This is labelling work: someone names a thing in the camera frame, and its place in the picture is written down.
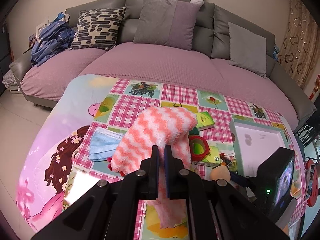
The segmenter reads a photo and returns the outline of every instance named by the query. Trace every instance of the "brown hair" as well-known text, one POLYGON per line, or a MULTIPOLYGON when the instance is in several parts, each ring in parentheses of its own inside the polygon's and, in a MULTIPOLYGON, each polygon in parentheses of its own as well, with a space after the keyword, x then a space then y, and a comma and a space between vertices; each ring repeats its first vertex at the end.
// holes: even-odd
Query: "brown hair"
POLYGON ((72 166, 72 155, 81 145, 88 129, 89 125, 73 132, 69 138, 58 145, 57 151, 51 156, 50 166, 44 172, 44 181, 48 182, 47 186, 52 182, 52 186, 57 191, 56 194, 62 192, 62 185, 68 181, 72 166))

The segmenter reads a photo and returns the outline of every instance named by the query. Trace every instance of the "peach round object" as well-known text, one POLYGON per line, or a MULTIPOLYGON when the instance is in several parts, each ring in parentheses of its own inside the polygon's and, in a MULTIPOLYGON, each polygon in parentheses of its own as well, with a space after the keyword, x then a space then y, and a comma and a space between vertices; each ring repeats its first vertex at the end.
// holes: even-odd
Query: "peach round object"
POLYGON ((231 180, 230 172, 226 166, 221 165, 211 170, 210 180, 218 179, 225 179, 228 182, 231 180))

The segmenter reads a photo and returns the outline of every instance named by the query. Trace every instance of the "blue surgical mask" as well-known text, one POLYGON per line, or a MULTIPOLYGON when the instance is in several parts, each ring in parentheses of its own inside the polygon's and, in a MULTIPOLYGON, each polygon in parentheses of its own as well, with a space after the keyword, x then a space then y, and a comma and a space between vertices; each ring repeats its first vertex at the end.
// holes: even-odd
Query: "blue surgical mask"
POLYGON ((123 134, 97 127, 91 137, 89 159, 95 162, 105 161, 114 154, 122 137, 123 134))

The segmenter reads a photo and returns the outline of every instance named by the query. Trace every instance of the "blue plaid shirt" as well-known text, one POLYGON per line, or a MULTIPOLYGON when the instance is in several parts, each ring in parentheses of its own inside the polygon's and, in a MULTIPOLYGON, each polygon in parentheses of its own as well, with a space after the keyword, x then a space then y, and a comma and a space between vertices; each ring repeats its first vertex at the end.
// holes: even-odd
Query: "blue plaid shirt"
POLYGON ((57 21, 44 28, 31 51, 32 66, 39 67, 49 58, 70 47, 75 30, 64 21, 57 21))

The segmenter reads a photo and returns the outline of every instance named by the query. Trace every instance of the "silver screw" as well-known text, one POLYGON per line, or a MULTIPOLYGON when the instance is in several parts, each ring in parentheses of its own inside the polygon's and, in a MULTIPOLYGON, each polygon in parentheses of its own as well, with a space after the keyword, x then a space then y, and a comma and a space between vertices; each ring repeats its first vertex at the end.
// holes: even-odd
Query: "silver screw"
POLYGON ((180 173, 180 175, 182 175, 182 176, 187 176, 187 175, 189 174, 189 171, 186 170, 186 169, 182 169, 182 170, 179 171, 179 173, 180 173))
POLYGON ((227 185, 227 182, 224 179, 218 179, 217 180, 217 185, 220 187, 224 187, 227 185))
POLYGON ((104 186, 106 186, 108 184, 108 182, 105 180, 105 179, 100 179, 100 180, 98 180, 98 182, 97 182, 97 185, 99 186, 99 187, 104 187, 104 186))
POLYGON ((138 176, 138 177, 142 177, 142 176, 144 176, 146 174, 146 171, 145 170, 137 170, 136 171, 136 175, 138 176))

